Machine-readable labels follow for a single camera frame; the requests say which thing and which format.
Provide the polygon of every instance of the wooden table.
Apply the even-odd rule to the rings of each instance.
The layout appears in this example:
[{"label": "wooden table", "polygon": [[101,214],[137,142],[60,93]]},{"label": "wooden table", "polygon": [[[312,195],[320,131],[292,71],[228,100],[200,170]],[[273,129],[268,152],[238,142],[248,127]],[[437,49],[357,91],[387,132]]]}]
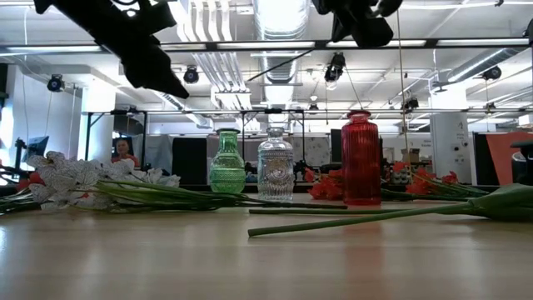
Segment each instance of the wooden table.
[{"label": "wooden table", "polygon": [[431,215],[247,236],[333,218],[236,209],[1,216],[0,299],[533,298],[530,224]]}]

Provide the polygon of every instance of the person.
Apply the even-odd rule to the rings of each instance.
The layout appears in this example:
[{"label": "person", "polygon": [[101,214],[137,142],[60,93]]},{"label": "person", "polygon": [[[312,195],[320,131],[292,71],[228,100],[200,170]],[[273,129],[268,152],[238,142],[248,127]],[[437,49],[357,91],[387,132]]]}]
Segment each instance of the person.
[{"label": "person", "polygon": [[111,162],[112,163],[114,163],[114,162],[116,163],[116,162],[121,161],[123,159],[131,159],[135,163],[135,167],[140,167],[141,166],[139,164],[139,160],[129,153],[130,146],[127,144],[127,140],[122,139],[122,138],[118,139],[115,148],[117,150],[118,156],[111,158]]}]

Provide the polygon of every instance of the white column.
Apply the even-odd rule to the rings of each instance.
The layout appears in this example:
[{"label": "white column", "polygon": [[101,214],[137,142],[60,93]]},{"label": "white column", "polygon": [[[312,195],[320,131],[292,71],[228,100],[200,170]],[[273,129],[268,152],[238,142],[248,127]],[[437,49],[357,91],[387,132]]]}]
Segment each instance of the white column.
[{"label": "white column", "polygon": [[[444,92],[431,91],[431,108],[467,108],[466,89],[462,83],[443,87]],[[465,112],[440,113],[431,116],[433,169],[437,177],[453,171],[462,183],[471,182],[468,121]]]},{"label": "white column", "polygon": [[[83,89],[82,112],[109,112],[115,108],[115,88],[103,81],[95,79],[89,87]],[[98,114],[91,117],[89,134],[88,160],[97,159],[104,163],[111,160],[112,132],[114,116],[104,115],[99,120]],[[80,122],[80,139],[77,152],[78,159],[85,159],[87,147],[87,116]]]}]

